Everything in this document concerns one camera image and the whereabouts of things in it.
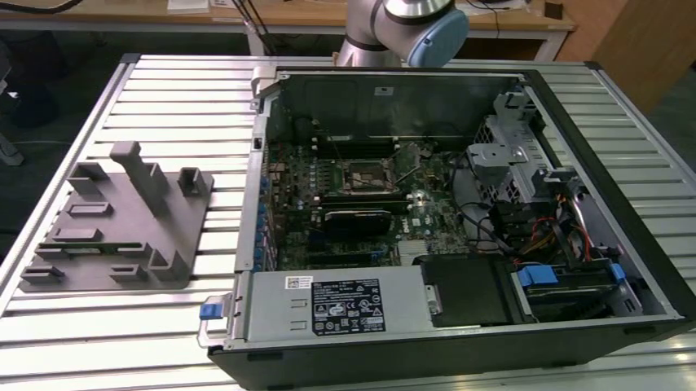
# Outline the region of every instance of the motherboard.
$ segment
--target motherboard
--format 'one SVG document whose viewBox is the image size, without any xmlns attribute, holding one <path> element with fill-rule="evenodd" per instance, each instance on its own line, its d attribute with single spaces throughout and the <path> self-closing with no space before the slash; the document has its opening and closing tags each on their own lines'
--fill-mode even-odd
<svg viewBox="0 0 696 391">
<path fill-rule="evenodd" d="M 454 153 L 435 142 L 314 138 L 272 143 L 268 156 L 278 270 L 411 265 L 467 251 L 447 183 Z"/>
</svg>

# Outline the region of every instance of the blue latch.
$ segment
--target blue latch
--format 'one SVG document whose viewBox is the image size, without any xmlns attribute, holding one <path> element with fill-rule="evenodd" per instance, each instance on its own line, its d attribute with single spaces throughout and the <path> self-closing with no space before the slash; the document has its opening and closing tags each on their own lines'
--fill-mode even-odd
<svg viewBox="0 0 696 391">
<path fill-rule="evenodd" d="M 524 287 L 558 283 L 558 277 L 556 277 L 553 268 L 549 265 L 525 266 L 517 272 L 517 277 Z"/>
<path fill-rule="evenodd" d="M 222 303 L 203 304 L 198 318 L 200 320 L 222 319 Z"/>
<path fill-rule="evenodd" d="M 626 279 L 626 272 L 622 271 L 622 267 L 617 263 L 612 263 L 612 273 L 617 283 L 621 283 Z"/>
</svg>

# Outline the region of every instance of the power supply label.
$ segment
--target power supply label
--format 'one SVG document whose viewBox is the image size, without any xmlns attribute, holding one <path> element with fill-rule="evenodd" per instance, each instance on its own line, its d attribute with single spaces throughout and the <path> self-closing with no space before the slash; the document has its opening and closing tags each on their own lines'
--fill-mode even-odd
<svg viewBox="0 0 696 391">
<path fill-rule="evenodd" d="M 378 279 L 312 283 L 312 332 L 318 336 L 386 332 Z"/>
</svg>

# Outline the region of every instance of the red cable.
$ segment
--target red cable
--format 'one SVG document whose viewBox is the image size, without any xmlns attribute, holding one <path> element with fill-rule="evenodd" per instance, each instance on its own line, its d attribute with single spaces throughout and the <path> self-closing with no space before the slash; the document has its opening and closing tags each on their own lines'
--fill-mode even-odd
<svg viewBox="0 0 696 391">
<path fill-rule="evenodd" d="M 536 228 L 538 227 L 540 225 L 540 222 L 545 222 L 548 220 L 556 220 L 554 217 L 541 217 L 541 218 L 537 218 L 536 219 L 536 222 L 534 222 L 534 225 L 532 226 L 532 241 L 534 241 L 534 237 L 536 237 Z"/>
<path fill-rule="evenodd" d="M 585 229 L 581 226 L 573 226 L 581 233 L 585 238 L 585 262 L 592 261 L 592 258 L 589 256 L 589 235 Z"/>
</svg>

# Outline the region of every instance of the aluminum slotted table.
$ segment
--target aluminum slotted table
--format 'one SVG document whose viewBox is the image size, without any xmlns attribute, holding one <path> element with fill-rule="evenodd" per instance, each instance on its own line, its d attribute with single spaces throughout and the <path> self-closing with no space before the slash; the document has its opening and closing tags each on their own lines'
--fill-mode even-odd
<svg viewBox="0 0 696 391">
<path fill-rule="evenodd" d="M 254 112 L 254 67 L 330 65 L 326 58 L 127 55 L 0 267 L 0 384 L 8 389 L 238 389 L 196 343 L 198 309 L 231 290 Z M 605 73 L 582 63 L 455 61 L 450 67 L 536 68 L 684 278 L 696 288 L 696 176 Z M 24 293 L 20 272 L 65 201 L 76 161 L 108 171 L 112 142 L 141 143 L 167 172 L 215 176 L 195 279 L 178 291 Z M 564 160 L 560 143 L 550 144 Z M 224 324 L 208 331 L 222 332 Z M 353 384 L 331 389 L 687 389 L 696 337 L 684 334 L 553 370 Z"/>
</svg>

